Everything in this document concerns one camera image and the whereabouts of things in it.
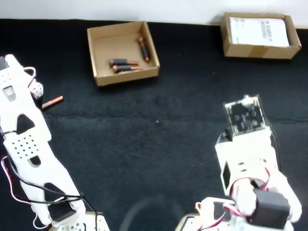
white robotic arm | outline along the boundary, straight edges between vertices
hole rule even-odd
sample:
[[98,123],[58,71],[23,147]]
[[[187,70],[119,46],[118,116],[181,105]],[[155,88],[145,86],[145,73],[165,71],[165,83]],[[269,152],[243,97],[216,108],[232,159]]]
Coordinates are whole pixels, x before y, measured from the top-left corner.
[[[245,96],[224,104],[224,109],[230,127],[220,135],[215,149],[223,190],[232,200],[208,197],[197,203],[195,227],[200,224],[199,229],[213,231],[293,231],[291,223],[300,219],[302,206],[279,171],[270,139],[273,131],[259,97]],[[220,217],[214,216],[217,209]]]
[[[51,224],[55,230],[77,225],[76,230],[79,231],[85,230],[86,226],[108,231],[103,216],[99,215],[98,218],[97,214],[86,213],[82,197],[68,171],[48,144],[51,133],[40,108],[34,103],[34,99],[43,95],[43,86],[35,80],[36,73],[33,76],[27,74],[13,55],[1,57],[0,67],[0,129],[3,144],[19,178],[23,179],[21,186],[31,202],[32,210],[41,223]],[[33,184],[59,193],[52,201],[46,202],[46,191],[33,187]],[[60,204],[67,205],[65,213],[57,207]]]

open cardboard box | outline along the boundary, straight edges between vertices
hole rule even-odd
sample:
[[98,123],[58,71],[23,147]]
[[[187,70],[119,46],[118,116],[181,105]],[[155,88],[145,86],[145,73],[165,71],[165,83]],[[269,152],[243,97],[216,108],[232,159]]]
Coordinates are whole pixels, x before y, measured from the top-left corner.
[[[98,86],[158,76],[160,64],[146,22],[121,23],[87,29],[93,75]],[[145,62],[138,38],[143,37],[150,61]],[[110,59],[138,61],[143,70],[114,73]]]
[[[238,18],[279,18],[283,19],[290,46],[257,46],[249,44],[233,44],[229,17]],[[225,13],[221,24],[223,50],[228,57],[248,57],[266,59],[292,59],[302,48],[292,18],[278,13]]]

paper document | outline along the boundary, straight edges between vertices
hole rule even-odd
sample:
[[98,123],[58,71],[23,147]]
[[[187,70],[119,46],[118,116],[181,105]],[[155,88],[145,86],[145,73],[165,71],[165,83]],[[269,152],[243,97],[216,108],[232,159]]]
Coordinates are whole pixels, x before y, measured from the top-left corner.
[[234,44],[290,46],[282,19],[230,17],[230,27]]

cable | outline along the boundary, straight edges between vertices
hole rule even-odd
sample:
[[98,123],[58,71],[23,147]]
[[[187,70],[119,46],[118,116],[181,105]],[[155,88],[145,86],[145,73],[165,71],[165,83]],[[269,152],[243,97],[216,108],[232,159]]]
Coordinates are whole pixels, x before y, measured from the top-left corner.
[[33,82],[33,80],[37,76],[37,71],[34,67],[31,67],[31,66],[24,67],[24,71],[29,71],[29,70],[33,71],[33,73],[32,73],[32,79],[31,79],[30,83],[28,84],[28,87],[31,85],[31,83]]
[[223,204],[223,207],[239,217],[244,217],[244,215],[233,205]]
[[36,188],[39,188],[39,189],[42,189],[44,191],[49,191],[49,192],[52,192],[54,194],[57,194],[57,195],[61,195],[63,197],[67,197],[67,198],[79,198],[79,199],[82,199],[82,195],[67,195],[65,193],[62,193],[62,192],[58,192],[58,191],[55,191],[55,190],[52,190],[52,189],[49,189],[49,188],[46,188],[44,186],[41,186],[41,185],[38,185],[38,184],[34,184],[34,183],[30,183],[29,181],[23,179],[19,174],[18,172],[16,171],[16,169],[14,168],[13,166],[13,163],[12,163],[12,158],[8,155],[8,160],[9,160],[9,164],[10,164],[10,167],[14,173],[14,175],[20,180],[22,181],[23,183],[27,184],[27,185],[30,185],[30,186],[33,186],[33,187],[36,187]]
[[225,218],[225,215],[226,215],[226,212],[224,212],[224,213],[222,214],[222,216],[221,216],[214,224],[212,224],[212,225],[210,225],[210,226],[207,226],[206,228],[202,228],[202,229],[200,229],[199,231],[207,230],[207,229],[210,229],[210,228],[212,228],[212,227],[215,227],[215,226],[219,225],[219,224],[223,221],[223,219]]
[[[7,167],[6,167],[5,163],[4,163],[4,160],[5,160],[6,158],[10,159],[9,156],[7,156],[7,155],[4,156],[4,157],[1,159],[1,166],[2,166],[2,168],[3,168],[3,170],[4,170],[4,172],[5,172],[6,174],[9,175],[8,169],[7,169]],[[82,199],[82,196],[78,196],[77,199],[73,199],[73,200],[66,200],[66,199],[65,199],[65,200],[60,200],[60,201],[34,201],[34,200],[29,200],[29,199],[26,199],[26,198],[22,198],[22,197],[20,197],[20,196],[16,197],[16,196],[14,195],[14,193],[13,193],[12,179],[11,179],[10,175],[9,175],[9,176],[8,176],[8,175],[7,175],[7,177],[8,177],[8,179],[9,179],[9,182],[10,182],[10,184],[12,185],[12,190],[11,190],[12,197],[13,197],[15,200],[17,200],[17,201],[19,201],[19,202],[22,202],[22,203],[28,202],[28,203],[36,203],[36,204],[54,205],[54,204],[61,204],[61,203],[65,203],[65,202],[74,202],[74,201],[78,201],[78,200],[81,200],[81,199]],[[50,190],[50,191],[51,191],[51,192],[55,192],[55,193],[57,193],[57,194],[60,194],[59,192],[54,191],[54,190]],[[64,198],[69,198],[69,196],[67,196],[67,195],[65,195],[65,194],[63,194],[63,193],[61,193],[61,195],[63,195]]]
[[27,201],[24,201],[24,200],[20,200],[20,199],[18,199],[18,198],[14,195],[14,193],[13,193],[12,179],[11,179],[10,173],[9,173],[7,167],[5,166],[5,163],[4,163],[4,159],[6,159],[6,158],[7,158],[7,156],[5,156],[5,157],[3,157],[3,158],[1,159],[1,166],[2,166],[2,169],[3,169],[4,173],[5,173],[5,175],[6,175],[7,179],[8,179],[8,181],[9,181],[9,184],[10,184],[10,192],[11,192],[12,198],[13,198],[14,200],[18,201],[18,202],[31,205],[30,202],[27,202]]
[[45,225],[44,227],[37,227],[37,225],[35,224],[37,219],[38,219],[38,215],[35,214],[35,218],[34,218],[32,224],[33,224],[34,228],[36,228],[37,230],[43,230],[43,229],[45,229],[45,228],[47,228],[49,226],[49,225]]
[[83,196],[82,200],[89,206],[89,208],[94,212],[95,214],[95,231],[97,231],[97,216],[98,212],[93,208],[93,206],[88,202],[85,196]]
[[32,73],[32,77],[35,77],[37,75],[37,71],[34,67],[32,66],[26,66],[24,67],[24,71],[33,71]]
[[273,125],[270,123],[269,119],[267,119],[267,117],[265,117],[267,124],[269,125],[272,135],[273,135],[273,139],[274,139],[274,143],[276,146],[276,155],[277,155],[277,159],[278,159],[278,170],[281,172],[282,169],[282,158],[281,158],[281,153],[280,153],[280,145],[278,143],[278,137],[277,134],[274,130]]

black carpet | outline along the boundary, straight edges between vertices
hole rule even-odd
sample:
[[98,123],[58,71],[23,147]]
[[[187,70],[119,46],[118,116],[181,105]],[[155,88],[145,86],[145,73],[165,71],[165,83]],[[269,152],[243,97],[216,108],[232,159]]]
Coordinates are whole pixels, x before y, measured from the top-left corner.
[[[304,230],[308,31],[298,32],[303,49],[291,62],[268,61],[224,57],[219,27],[150,23],[160,76],[99,89],[86,28],[111,23],[0,20],[1,54],[37,69],[46,100],[64,96],[44,112],[51,147],[110,230],[173,231],[196,201],[222,197],[214,150],[227,125],[222,103],[247,93],[260,94],[276,130],[282,171],[303,204],[295,230]],[[0,184],[1,230],[33,230],[31,209],[11,198],[3,174]]]

